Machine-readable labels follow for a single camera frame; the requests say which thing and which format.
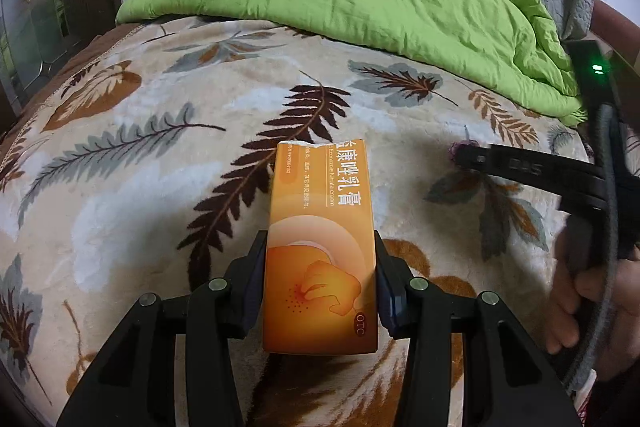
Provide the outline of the brown bed headboard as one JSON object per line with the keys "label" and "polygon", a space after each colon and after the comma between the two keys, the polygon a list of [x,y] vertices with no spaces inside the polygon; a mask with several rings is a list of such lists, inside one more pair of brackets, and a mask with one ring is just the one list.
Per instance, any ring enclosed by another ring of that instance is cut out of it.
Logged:
{"label": "brown bed headboard", "polygon": [[594,0],[590,29],[612,46],[635,72],[639,72],[639,26],[611,5],[602,0]]}

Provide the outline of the orange ointment box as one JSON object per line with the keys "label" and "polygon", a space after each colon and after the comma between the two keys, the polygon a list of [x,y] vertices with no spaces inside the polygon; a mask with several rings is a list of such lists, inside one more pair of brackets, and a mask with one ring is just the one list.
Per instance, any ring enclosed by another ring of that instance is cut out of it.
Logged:
{"label": "orange ointment box", "polygon": [[280,355],[363,355],[378,347],[366,144],[277,147],[262,345]]}

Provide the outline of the leaf pattern beige blanket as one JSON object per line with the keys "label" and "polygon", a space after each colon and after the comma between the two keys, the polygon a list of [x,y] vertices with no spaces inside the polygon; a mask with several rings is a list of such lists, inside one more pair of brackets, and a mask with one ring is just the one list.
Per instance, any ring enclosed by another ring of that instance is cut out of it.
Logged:
{"label": "leaf pattern beige blanket", "polygon": [[492,289],[538,334],[564,218],[454,168],[462,140],[586,160],[579,134],[478,84],[268,22],[96,39],[1,139],[1,365],[51,426],[147,291],[224,273],[268,225],[282,140],[366,143],[375,228],[446,291]]}

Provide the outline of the purple crumpled foil ball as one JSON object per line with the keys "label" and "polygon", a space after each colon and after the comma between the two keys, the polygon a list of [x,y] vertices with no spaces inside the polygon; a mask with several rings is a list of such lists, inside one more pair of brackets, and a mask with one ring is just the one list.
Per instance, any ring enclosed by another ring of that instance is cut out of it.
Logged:
{"label": "purple crumpled foil ball", "polygon": [[448,148],[448,155],[449,155],[449,159],[454,165],[457,165],[458,163],[457,157],[459,155],[460,150],[468,146],[477,146],[477,142],[474,140],[464,140],[464,141],[454,142],[450,145],[450,147]]}

